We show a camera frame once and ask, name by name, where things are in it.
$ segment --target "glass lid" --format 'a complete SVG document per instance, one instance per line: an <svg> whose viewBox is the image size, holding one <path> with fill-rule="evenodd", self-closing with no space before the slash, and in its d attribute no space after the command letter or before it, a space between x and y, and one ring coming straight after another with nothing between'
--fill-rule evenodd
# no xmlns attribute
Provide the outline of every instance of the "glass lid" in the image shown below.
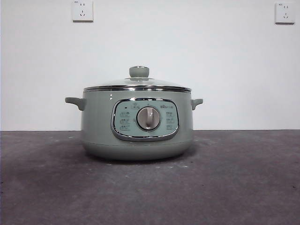
<svg viewBox="0 0 300 225"><path fill-rule="evenodd" d="M111 81L101 86L88 87L84 92L105 91L105 90L158 90L190 92L190 88L182 87L172 82L166 82L149 78L149 68L144 66L131 67L129 69L129 78Z"/></svg>

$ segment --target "white wall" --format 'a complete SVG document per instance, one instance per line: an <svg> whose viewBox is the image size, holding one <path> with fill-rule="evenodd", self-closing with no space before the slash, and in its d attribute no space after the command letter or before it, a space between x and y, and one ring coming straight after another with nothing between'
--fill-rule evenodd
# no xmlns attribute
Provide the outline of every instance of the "white wall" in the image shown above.
<svg viewBox="0 0 300 225"><path fill-rule="evenodd" d="M272 0L1 1L1 129L79 130L64 98L128 77L134 65L204 98L194 129L300 128L300 1L274 25Z"/></svg>

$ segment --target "cooker base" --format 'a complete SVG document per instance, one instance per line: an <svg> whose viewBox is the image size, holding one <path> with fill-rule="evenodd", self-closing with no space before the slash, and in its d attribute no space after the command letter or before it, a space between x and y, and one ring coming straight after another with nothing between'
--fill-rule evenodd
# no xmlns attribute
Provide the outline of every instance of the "cooker base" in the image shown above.
<svg viewBox="0 0 300 225"><path fill-rule="evenodd" d="M192 144L192 140L174 144L119 146L83 142L89 154L117 160L152 160L182 154Z"/></svg>

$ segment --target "brand logo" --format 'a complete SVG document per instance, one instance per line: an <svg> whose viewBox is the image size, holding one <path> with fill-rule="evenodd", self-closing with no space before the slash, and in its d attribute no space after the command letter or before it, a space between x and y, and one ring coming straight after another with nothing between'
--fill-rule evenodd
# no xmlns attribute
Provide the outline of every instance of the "brand logo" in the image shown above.
<svg viewBox="0 0 300 225"><path fill-rule="evenodd" d="M166 109L166 108L171 108L171 109L173 109L173 106L161 105L160 108L161 108L161 109Z"/></svg>

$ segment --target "slow cooker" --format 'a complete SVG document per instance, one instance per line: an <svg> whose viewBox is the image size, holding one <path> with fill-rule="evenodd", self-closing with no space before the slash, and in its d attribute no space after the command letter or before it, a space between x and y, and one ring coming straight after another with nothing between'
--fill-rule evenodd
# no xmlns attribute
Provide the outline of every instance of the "slow cooker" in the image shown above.
<svg viewBox="0 0 300 225"><path fill-rule="evenodd" d="M179 155L193 140L192 110L203 99L191 89L149 78L149 68L131 67L130 78L87 87L66 103L82 111L82 144L92 155L149 160Z"/></svg>

